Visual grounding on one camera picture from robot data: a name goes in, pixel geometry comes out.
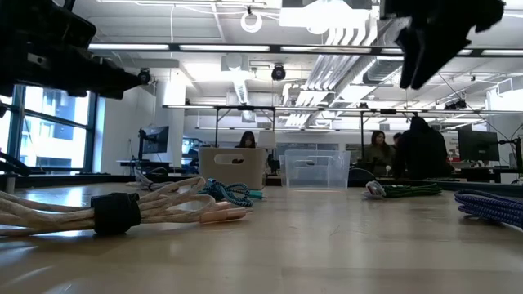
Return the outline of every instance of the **beige box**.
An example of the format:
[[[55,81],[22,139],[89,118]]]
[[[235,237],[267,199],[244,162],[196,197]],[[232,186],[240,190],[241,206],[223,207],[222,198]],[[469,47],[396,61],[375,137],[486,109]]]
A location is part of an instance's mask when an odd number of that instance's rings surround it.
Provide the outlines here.
[[[213,148],[199,149],[199,173],[225,185],[244,183],[249,189],[263,189],[267,152],[264,149]]]

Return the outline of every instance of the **beige braided cable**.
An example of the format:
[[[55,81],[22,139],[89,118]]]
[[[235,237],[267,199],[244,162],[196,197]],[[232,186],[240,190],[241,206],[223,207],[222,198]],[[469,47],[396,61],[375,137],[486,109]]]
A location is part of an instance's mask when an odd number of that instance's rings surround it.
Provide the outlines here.
[[[209,195],[197,194],[204,185],[203,177],[195,177],[169,183],[143,196],[138,201],[141,223],[227,221],[242,218],[248,212],[245,208],[230,208],[229,203],[216,203]],[[189,189],[178,193],[180,188],[185,186]],[[175,208],[190,202],[200,202],[203,206],[194,211]],[[0,229],[0,236],[26,236],[94,229],[94,208],[39,203],[0,192],[0,225],[21,227]]]

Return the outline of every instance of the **blue braided cable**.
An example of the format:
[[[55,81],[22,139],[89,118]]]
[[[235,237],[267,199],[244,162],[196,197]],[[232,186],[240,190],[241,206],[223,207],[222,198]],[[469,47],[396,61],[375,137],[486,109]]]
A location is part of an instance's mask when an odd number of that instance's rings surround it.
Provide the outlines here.
[[[246,184],[236,183],[232,185],[223,185],[221,182],[209,179],[199,194],[208,194],[217,201],[226,200],[234,205],[241,207],[251,207],[253,201],[248,198],[250,191]],[[236,194],[242,194],[242,198],[236,197]]]
[[[458,210],[473,216],[503,222],[523,229],[523,202],[475,190],[454,193]]]

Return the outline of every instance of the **dark hair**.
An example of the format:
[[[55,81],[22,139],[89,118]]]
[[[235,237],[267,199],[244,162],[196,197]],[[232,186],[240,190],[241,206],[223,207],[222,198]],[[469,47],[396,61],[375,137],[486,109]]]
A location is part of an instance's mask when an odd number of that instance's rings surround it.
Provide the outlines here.
[[[251,142],[253,143],[251,146],[247,147],[245,146],[245,141],[247,139],[250,139]],[[246,131],[243,135],[242,135],[242,139],[239,141],[239,145],[237,146],[238,148],[256,148],[256,141],[254,140],[254,134],[251,132],[251,131]]]
[[[381,146],[383,155],[389,156],[389,153],[391,152],[391,146],[389,146],[385,142],[385,133],[384,132],[382,132],[382,131],[373,131],[373,135],[370,138],[370,142],[372,143],[372,145],[376,146],[377,145],[376,144],[376,138],[378,138],[378,136],[380,136],[380,135],[383,135],[383,144]]]

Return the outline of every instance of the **rope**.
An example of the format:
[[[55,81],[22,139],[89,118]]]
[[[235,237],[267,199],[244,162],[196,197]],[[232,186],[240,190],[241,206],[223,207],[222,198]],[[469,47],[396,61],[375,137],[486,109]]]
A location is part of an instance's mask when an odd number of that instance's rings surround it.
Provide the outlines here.
[[[523,203],[520,201],[474,190],[455,192],[454,199],[461,204],[458,207],[461,212],[523,228]]]
[[[185,192],[173,192],[184,186],[188,188]],[[245,216],[247,213],[245,208],[230,208],[229,203],[217,203],[209,195],[197,194],[204,186],[205,179],[195,177],[165,185],[145,195],[137,200],[141,223],[190,223],[197,221],[208,223],[235,220]],[[201,202],[203,206],[195,211],[175,208],[180,204],[189,202]],[[0,229],[0,236],[26,236],[94,229],[94,216],[95,209],[92,207],[69,207],[39,203],[0,191],[0,225],[22,227],[20,229]]]
[[[409,185],[380,185],[375,180],[367,183],[365,187],[368,191],[364,192],[364,196],[371,199],[432,196],[442,191],[437,184],[416,187]]]
[[[223,185],[217,180],[209,179],[199,194],[209,194],[216,201],[225,199],[227,202],[241,207],[251,207],[253,205],[253,201],[248,198],[250,191],[246,184]],[[238,198],[235,194],[242,194],[243,197]]]

